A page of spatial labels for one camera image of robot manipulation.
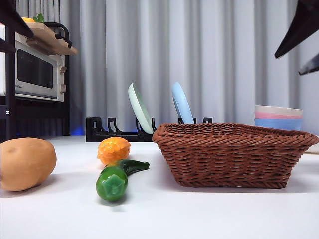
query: blue bowl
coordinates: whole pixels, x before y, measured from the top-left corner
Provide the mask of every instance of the blue bowl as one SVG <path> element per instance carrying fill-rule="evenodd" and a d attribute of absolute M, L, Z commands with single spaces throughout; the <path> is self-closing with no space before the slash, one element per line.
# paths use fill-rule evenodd
<path fill-rule="evenodd" d="M 302 119 L 255 119 L 255 126 L 285 130 L 300 130 Z"/>

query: potato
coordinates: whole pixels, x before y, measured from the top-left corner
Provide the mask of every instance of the potato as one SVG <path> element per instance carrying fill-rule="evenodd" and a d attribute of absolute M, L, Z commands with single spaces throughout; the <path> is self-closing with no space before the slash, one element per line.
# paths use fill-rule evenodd
<path fill-rule="evenodd" d="M 12 139 L 0 144 L 1 188 L 21 191 L 41 184 L 56 165 L 53 145 L 38 138 Z"/>

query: curtain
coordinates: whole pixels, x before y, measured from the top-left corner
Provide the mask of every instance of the curtain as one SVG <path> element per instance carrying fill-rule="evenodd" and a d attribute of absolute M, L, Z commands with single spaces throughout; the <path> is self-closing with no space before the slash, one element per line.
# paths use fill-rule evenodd
<path fill-rule="evenodd" d="M 31 17 L 41 13 L 44 21 L 60 22 L 60 0 L 15 0 L 20 16 Z"/>
<path fill-rule="evenodd" d="M 71 128 L 85 117 L 117 117 L 135 130 L 127 89 L 136 83 L 156 125 L 177 122 L 171 86 L 179 81 L 192 113 L 254 124 L 254 105 L 304 110 L 319 134 L 318 73 L 298 69 L 319 52 L 318 33 L 280 59 L 274 53 L 296 0 L 61 0 L 61 23 L 80 54 L 71 61 Z"/>

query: white tabletop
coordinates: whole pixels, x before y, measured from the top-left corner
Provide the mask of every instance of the white tabletop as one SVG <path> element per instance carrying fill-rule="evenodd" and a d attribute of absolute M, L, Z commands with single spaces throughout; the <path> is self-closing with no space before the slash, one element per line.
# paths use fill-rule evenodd
<path fill-rule="evenodd" d="M 318 239 L 319 155 L 304 154 L 285 189 L 179 186 L 155 143 L 131 143 L 150 169 L 125 197 L 100 199 L 98 143 L 50 140 L 57 166 L 40 186 L 1 191 L 1 239 Z"/>

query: wooden cutting board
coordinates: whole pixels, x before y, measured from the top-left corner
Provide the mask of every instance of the wooden cutting board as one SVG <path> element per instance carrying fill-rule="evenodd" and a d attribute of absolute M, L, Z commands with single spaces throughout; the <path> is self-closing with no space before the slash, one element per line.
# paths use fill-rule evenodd
<path fill-rule="evenodd" d="M 56 39 L 55 32 L 41 22 L 27 22 L 32 30 L 35 40 L 44 42 L 51 51 L 59 55 L 76 55 L 78 50 L 75 47 L 68 47 L 68 43 L 63 39 Z"/>

